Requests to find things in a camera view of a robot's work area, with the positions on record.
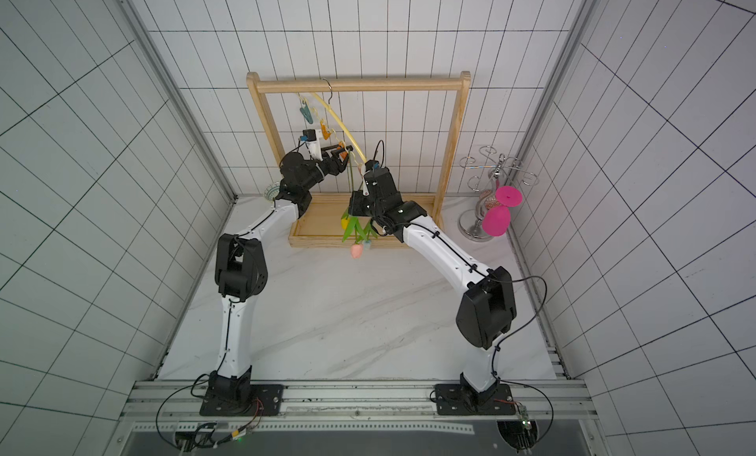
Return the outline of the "pink tulip flower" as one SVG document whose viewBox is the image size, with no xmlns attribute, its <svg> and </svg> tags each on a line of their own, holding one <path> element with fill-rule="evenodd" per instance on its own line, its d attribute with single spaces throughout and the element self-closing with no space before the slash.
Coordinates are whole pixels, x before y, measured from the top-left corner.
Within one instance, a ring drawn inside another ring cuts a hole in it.
<svg viewBox="0 0 756 456">
<path fill-rule="evenodd" d="M 362 170 L 360 166 L 358 166 L 358 164 L 353 164 L 352 162 L 350 162 L 348 173 L 350 174 L 350 178 L 348 179 L 348 183 L 350 184 L 350 193 L 352 193 L 354 190 L 357 190 L 358 188 L 362 189 Z M 362 257 L 364 248 L 359 243 L 358 225 L 356 225 L 356 230 L 354 231 L 353 235 L 350 235 L 349 237 L 343 235 L 342 242 L 344 243 L 347 239 L 354 240 L 354 243 L 350 247 L 350 255 L 352 255 L 352 258 L 359 259 L 360 257 Z"/>
</svg>

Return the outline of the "yellow clothes hanger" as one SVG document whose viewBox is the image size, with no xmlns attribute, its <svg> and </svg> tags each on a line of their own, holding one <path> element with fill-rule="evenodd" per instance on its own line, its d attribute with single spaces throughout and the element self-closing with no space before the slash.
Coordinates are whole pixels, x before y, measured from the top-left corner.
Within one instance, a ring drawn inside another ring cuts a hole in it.
<svg viewBox="0 0 756 456">
<path fill-rule="evenodd" d="M 297 89 L 293 90 L 297 97 L 305 99 L 307 102 L 308 100 L 303 97 L 302 93 L 309 93 L 324 109 L 326 109 L 326 112 L 336 121 L 337 125 L 342 130 L 342 133 L 344 133 L 344 136 L 346 136 L 346 139 L 350 141 L 350 145 L 352 145 L 352 148 L 354 148 L 354 151 L 356 151 L 356 154 L 358 154 L 358 158 L 360 158 L 362 164 L 365 164 L 367 162 L 367 158 L 364 155 L 364 152 L 362 151 L 362 148 L 360 147 L 360 144 L 356 139 L 354 139 L 354 135 L 350 132 L 350 129 L 346 127 L 344 121 L 341 119 L 340 115 L 337 114 L 337 112 L 333 109 L 333 107 L 330 105 L 330 102 L 326 102 L 320 95 L 319 95 L 319 89 L 314 85 L 313 82 L 310 82 L 309 84 L 305 82 L 301 82 L 299 84 L 299 87 Z"/>
</svg>

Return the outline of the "yellow tulip flower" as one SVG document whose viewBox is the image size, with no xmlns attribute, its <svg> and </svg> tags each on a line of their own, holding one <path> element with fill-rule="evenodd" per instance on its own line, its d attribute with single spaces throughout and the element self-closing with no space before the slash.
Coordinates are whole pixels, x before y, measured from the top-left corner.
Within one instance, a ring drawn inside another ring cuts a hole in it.
<svg viewBox="0 0 756 456">
<path fill-rule="evenodd" d="M 352 215 L 352 210 L 354 210 L 354 202 L 356 202 L 356 198 L 360 196 L 361 189 L 358 188 L 357 190 L 354 190 L 350 194 L 350 201 L 348 202 L 348 208 L 344 211 L 344 214 L 341 217 L 341 227 L 344 230 L 344 235 L 346 237 L 349 237 L 350 235 L 354 234 L 354 231 L 356 230 L 356 225 L 358 224 L 358 217 L 354 217 Z"/>
</svg>

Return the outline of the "white tulip flower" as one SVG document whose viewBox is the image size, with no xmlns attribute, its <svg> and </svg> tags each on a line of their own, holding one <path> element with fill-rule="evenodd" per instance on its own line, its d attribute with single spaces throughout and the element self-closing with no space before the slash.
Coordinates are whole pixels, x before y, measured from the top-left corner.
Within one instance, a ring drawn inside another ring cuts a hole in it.
<svg viewBox="0 0 756 456">
<path fill-rule="evenodd" d="M 364 249 L 370 249 L 372 241 L 378 239 L 378 237 L 379 235 L 376 233 L 371 219 L 368 219 L 363 223 L 358 223 L 358 239 Z"/>
</svg>

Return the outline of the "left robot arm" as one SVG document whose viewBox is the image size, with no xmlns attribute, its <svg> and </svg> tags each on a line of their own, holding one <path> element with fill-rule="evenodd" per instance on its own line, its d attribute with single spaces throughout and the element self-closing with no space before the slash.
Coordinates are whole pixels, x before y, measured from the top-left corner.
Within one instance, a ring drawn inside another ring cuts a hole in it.
<svg viewBox="0 0 756 456">
<path fill-rule="evenodd" d="M 244 405 L 252 398 L 250 339 L 255 298 L 265 289 L 270 274 L 265 244 L 289 230 L 307 211 L 313 186 L 326 176 L 338 176 L 348 168 L 352 149 L 327 146 L 316 156 L 304 158 L 294 150 L 283 157 L 282 179 L 269 213 L 237 234 L 224 234 L 217 244 L 215 282 L 224 299 L 222 351 L 218 367 L 210 373 L 206 396 Z"/>
</svg>

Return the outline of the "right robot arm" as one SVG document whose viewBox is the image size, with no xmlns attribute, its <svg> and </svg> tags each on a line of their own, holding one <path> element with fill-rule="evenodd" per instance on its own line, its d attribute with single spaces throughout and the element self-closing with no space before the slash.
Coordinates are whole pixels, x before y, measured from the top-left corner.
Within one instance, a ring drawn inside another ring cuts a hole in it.
<svg viewBox="0 0 756 456">
<path fill-rule="evenodd" d="M 461 384 L 485 394 L 496 387 L 491 369 L 493 342 L 508 332 L 517 317 L 511 274 L 477 261 L 445 235 L 427 212 L 403 200 L 390 170 L 369 161 L 363 186 L 350 200 L 350 213 L 366 217 L 379 235 L 392 235 L 421 254 L 461 296 L 455 323 L 474 348 L 461 374 Z"/>
</svg>

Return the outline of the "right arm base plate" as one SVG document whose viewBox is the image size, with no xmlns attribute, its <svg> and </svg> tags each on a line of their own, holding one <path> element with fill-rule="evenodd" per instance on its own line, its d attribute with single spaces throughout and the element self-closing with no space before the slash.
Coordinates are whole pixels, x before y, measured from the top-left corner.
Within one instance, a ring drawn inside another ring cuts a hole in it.
<svg viewBox="0 0 756 456">
<path fill-rule="evenodd" d="M 437 384 L 429 394 L 436 412 L 447 417 L 514 416 L 516 404 L 506 384 L 494 384 L 484 392 L 468 384 Z"/>
</svg>

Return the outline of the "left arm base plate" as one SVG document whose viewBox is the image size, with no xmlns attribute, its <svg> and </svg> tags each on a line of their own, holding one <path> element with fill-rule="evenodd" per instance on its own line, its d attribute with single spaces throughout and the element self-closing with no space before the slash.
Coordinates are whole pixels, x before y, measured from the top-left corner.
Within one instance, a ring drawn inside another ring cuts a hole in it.
<svg viewBox="0 0 756 456">
<path fill-rule="evenodd" d="M 285 387 L 280 384 L 242 384 L 236 389 L 213 386 L 200 408 L 203 417 L 273 417 L 279 415 Z"/>
</svg>

